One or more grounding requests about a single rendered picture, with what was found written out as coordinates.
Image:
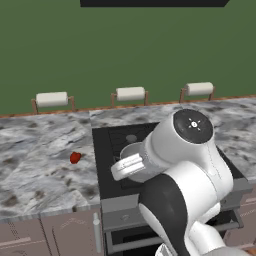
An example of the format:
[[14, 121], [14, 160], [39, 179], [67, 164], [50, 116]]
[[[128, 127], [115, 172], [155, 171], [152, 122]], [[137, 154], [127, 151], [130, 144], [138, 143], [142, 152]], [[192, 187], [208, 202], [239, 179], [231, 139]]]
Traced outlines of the red bell pepper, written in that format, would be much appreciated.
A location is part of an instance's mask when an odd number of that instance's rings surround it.
[[70, 163], [77, 164], [81, 159], [81, 154], [79, 152], [72, 152], [70, 155]]

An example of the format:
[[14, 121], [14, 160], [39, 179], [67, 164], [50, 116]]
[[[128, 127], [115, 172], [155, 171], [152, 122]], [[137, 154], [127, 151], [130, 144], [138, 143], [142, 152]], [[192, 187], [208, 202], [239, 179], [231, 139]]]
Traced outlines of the mauve cupboard run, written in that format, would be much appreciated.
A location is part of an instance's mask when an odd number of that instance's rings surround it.
[[244, 227], [228, 231], [224, 236], [226, 245], [240, 249], [256, 247], [256, 190], [242, 197], [238, 212]]

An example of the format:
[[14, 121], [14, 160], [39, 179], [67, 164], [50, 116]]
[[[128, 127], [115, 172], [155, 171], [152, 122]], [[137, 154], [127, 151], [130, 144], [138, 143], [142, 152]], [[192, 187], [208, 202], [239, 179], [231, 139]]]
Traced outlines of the mauve cupboard door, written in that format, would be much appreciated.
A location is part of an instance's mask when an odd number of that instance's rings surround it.
[[[101, 253], [97, 253], [93, 213], [97, 212], [101, 229]], [[41, 219], [52, 256], [105, 256], [99, 209], [44, 217]]]
[[0, 256], [51, 256], [40, 221], [0, 223]]

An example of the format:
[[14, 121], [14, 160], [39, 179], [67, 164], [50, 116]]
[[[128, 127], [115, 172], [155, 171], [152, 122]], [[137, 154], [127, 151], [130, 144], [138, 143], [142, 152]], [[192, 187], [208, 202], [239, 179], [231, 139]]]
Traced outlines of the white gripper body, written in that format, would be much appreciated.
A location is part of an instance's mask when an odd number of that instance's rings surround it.
[[127, 178], [145, 169], [143, 159], [139, 154], [133, 154], [121, 159], [111, 167], [111, 173], [116, 181]]

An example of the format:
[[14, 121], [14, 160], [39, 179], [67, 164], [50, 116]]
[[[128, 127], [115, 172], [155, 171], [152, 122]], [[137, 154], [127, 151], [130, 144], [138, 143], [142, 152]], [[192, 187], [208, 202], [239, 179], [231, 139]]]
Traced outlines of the black range hood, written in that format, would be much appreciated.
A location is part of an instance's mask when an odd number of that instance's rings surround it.
[[225, 7], [230, 0], [80, 0], [81, 7]]

